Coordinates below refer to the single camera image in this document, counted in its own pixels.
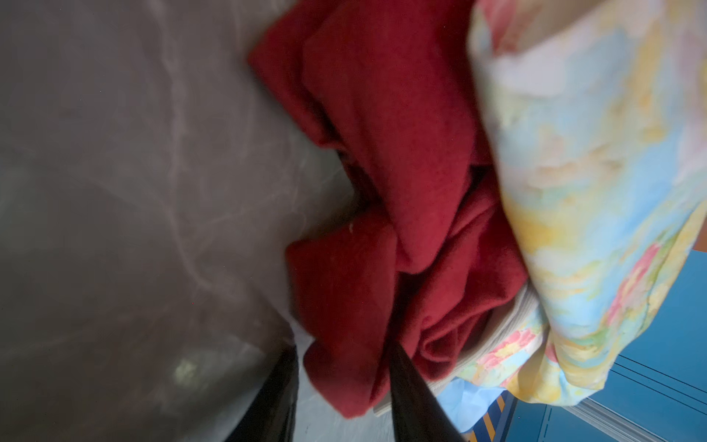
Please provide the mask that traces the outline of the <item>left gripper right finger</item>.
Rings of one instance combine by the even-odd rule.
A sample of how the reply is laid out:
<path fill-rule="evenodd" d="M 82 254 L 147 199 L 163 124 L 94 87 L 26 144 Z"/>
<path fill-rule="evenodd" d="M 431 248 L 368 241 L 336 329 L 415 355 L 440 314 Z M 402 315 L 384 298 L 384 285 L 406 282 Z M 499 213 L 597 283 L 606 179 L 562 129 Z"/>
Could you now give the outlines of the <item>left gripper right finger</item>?
<path fill-rule="evenodd" d="M 462 442 L 400 344 L 390 350 L 392 422 L 397 442 Z"/>

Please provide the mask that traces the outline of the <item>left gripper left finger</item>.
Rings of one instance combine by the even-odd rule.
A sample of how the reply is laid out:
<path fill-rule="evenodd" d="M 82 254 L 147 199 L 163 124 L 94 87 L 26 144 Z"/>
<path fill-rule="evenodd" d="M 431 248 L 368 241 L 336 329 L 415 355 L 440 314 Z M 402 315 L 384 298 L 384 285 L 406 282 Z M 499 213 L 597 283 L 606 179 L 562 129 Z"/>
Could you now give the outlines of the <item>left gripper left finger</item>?
<path fill-rule="evenodd" d="M 299 361 L 294 346 L 285 349 L 226 442 L 290 442 L 296 426 Z"/>

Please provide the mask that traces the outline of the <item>dark red cloth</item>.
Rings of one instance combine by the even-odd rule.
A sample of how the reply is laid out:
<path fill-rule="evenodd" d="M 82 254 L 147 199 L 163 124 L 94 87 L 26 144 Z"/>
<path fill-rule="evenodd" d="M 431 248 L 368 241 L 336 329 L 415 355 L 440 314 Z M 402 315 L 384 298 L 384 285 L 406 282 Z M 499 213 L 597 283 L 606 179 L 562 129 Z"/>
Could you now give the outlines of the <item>dark red cloth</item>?
<path fill-rule="evenodd" d="M 334 149 L 364 201 L 285 256 L 313 343 L 304 367 L 342 416 L 390 388 L 402 346 L 428 380 L 453 370 L 528 274 L 474 99 L 469 1 L 301 1 L 250 66 L 301 130 Z"/>

